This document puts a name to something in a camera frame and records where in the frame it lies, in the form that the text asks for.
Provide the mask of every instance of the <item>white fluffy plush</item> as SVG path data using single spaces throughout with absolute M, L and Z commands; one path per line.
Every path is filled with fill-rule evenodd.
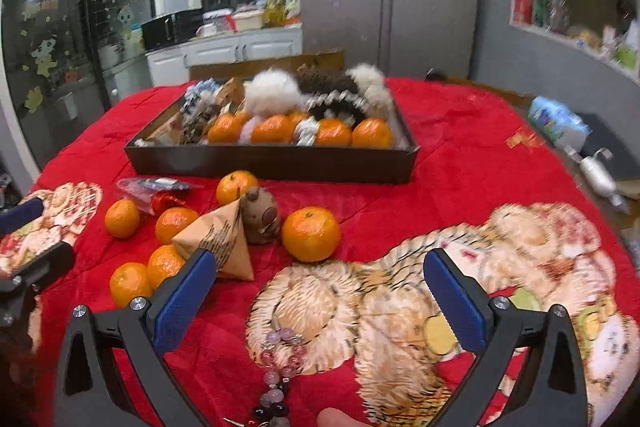
M 244 110 L 268 117 L 301 109 L 304 98 L 291 74 L 282 70 L 268 70 L 255 75 L 244 88 Z
M 355 68 L 347 70 L 347 74 L 355 80 L 361 94 L 369 86 L 385 86 L 385 76 L 382 71 L 370 64 L 358 64 Z

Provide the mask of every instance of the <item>bead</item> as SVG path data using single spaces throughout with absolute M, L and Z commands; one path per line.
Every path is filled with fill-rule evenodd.
M 278 403 L 284 400 L 284 393 L 279 389 L 267 391 L 267 398 L 271 403 Z
M 271 406 L 268 409 L 266 407 L 262 407 L 262 406 L 254 407 L 254 409 L 251 411 L 251 414 L 258 421 L 266 422 L 272 416 L 272 414 L 271 414 Z
M 280 418 L 279 416 L 274 416 L 269 420 L 269 427 L 290 427 L 291 423 L 286 418 Z
M 284 402 L 272 403 L 269 406 L 269 415 L 283 417 L 289 414 L 289 407 Z
M 289 360 L 287 360 L 287 363 L 294 369 L 301 367 L 302 362 L 303 362 L 302 357 L 299 357 L 297 355 L 291 355 L 289 357 Z
M 289 392 L 289 382 L 288 381 L 280 381 L 276 386 L 279 390 L 281 390 L 284 394 Z
M 277 331 L 270 331 L 267 333 L 267 342 L 277 344 L 280 342 L 280 334 Z
M 280 370 L 280 374 L 284 377 L 284 378 L 293 378 L 296 376 L 296 370 L 291 367 L 290 365 L 285 365 L 281 370 Z
M 274 352 L 271 349 L 265 349 L 260 353 L 260 360 L 262 360 L 264 363 L 271 363 L 273 362 L 273 355 Z
M 291 328 L 282 328 L 278 333 L 283 341 L 290 341 L 296 334 Z
M 278 383 L 280 381 L 280 375 L 275 371 L 267 371 L 264 374 L 264 383 L 269 385 L 270 383 Z

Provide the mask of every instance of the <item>blue gripper pad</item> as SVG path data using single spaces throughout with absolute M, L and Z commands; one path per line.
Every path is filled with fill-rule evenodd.
M 462 349 L 476 354 L 481 353 L 485 350 L 488 341 L 485 318 L 463 288 L 464 282 L 458 281 L 456 276 L 463 279 L 468 278 L 462 275 L 462 272 L 447 256 L 447 261 L 453 265 L 449 269 L 441 258 L 443 253 L 446 256 L 442 248 L 427 253 L 422 264 L 424 281 Z M 452 273 L 453 269 L 457 272 L 456 275 Z
M 216 258 L 210 251 L 197 251 L 177 275 L 165 279 L 158 288 L 152 301 L 161 307 L 156 310 L 152 307 L 147 318 L 159 357 L 177 349 L 216 280 L 217 268 Z

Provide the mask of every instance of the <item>screw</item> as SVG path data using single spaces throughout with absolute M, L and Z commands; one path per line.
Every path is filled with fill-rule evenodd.
M 146 306 L 146 299 L 144 297 L 136 297 L 129 303 L 129 308 L 132 310 L 141 310 Z
M 75 318 L 79 319 L 86 313 L 86 306 L 84 304 L 78 304 L 72 313 Z
M 557 315 L 558 317 L 564 317 L 566 315 L 566 309 L 564 308 L 564 306 L 561 306 L 560 304 L 556 304 L 553 307 L 553 311 L 554 311 L 554 315 Z
M 509 302 L 509 299 L 501 295 L 498 297 L 495 297 L 493 300 L 494 300 L 494 306 L 499 310 L 505 310 L 511 305 L 511 303 Z

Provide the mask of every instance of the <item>gray wall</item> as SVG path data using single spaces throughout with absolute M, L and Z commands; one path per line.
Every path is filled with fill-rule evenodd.
M 593 112 L 640 160 L 640 87 L 607 65 L 509 26 L 511 0 L 479 0 L 470 78 Z

